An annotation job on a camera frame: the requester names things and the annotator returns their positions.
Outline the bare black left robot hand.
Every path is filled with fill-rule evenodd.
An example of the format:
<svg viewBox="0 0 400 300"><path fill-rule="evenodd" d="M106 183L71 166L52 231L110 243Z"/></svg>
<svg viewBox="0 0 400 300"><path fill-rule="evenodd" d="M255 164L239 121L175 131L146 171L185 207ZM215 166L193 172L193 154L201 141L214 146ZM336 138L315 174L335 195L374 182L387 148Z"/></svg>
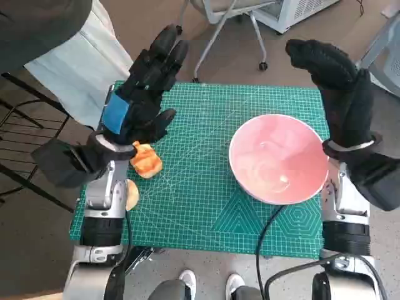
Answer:
<svg viewBox="0 0 400 300"><path fill-rule="evenodd" d="M129 77L112 92L101 118L108 140L120 145L155 143L167 134L176 111L161 111L163 93L175 85L188 53L188 42L177 38L177 27L166 26L133 62Z"/></svg>

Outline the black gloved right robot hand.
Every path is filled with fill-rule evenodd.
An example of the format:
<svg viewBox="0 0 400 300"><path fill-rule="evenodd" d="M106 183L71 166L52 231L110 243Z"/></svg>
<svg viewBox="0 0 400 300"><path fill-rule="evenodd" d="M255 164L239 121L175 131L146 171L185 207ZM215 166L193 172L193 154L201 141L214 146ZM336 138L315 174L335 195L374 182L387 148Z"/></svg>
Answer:
<svg viewBox="0 0 400 300"><path fill-rule="evenodd" d="M306 70L321 94L330 140L343 148L370 143L373 92L367 69L359 69L338 47L290 39L286 53L294 68Z"/></svg>

